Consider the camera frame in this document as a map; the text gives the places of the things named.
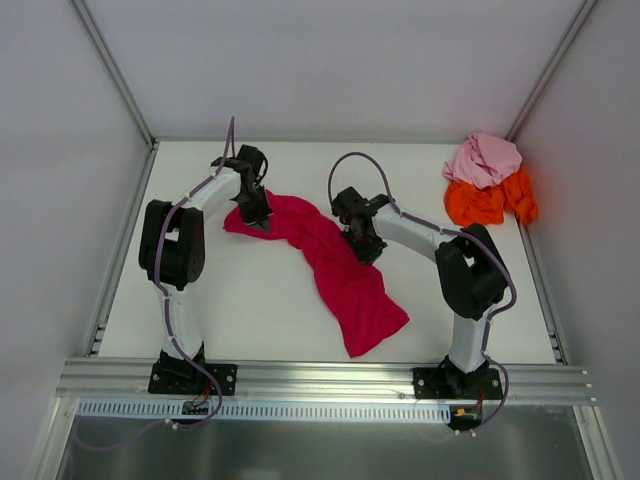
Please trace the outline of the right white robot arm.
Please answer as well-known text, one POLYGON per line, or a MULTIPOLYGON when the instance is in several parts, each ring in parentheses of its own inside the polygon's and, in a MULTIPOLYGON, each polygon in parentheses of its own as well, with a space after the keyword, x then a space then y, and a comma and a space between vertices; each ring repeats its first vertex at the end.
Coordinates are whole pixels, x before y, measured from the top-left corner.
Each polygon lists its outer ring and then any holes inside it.
POLYGON ((431 384, 461 398, 480 390, 490 362, 486 345, 492 315, 512 286, 487 229, 436 227, 403 212, 389 196, 367 199, 348 187, 330 200, 332 215, 358 261, 373 264, 392 241, 432 261, 442 296, 454 314, 452 342, 431 384))

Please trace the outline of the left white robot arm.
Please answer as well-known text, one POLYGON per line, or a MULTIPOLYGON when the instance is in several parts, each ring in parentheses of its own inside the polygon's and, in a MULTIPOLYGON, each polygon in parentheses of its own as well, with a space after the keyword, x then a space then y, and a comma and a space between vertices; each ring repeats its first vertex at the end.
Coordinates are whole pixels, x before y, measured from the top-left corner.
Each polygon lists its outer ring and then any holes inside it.
POLYGON ((234 202, 241 224, 268 232, 273 210, 262 180, 268 160, 243 145, 231 157, 212 162, 207 175, 175 203, 152 200, 145 209, 138 263, 158 294, 166 340, 153 365, 151 394, 197 394, 212 384, 202 329, 191 299, 192 285, 206 261, 205 223, 234 202))

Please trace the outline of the magenta t shirt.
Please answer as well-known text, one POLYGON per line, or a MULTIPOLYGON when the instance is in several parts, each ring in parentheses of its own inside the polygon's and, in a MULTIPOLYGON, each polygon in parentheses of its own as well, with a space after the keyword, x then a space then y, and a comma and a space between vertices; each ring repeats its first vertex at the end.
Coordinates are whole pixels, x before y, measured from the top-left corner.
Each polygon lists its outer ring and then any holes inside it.
POLYGON ((272 209, 267 232, 246 225, 238 207, 224 219, 224 230, 268 241, 283 240, 301 251, 313 271, 320 298, 337 320, 347 354, 367 354, 410 321, 386 293, 382 273, 356 259, 339 227, 311 202, 267 193, 272 209))

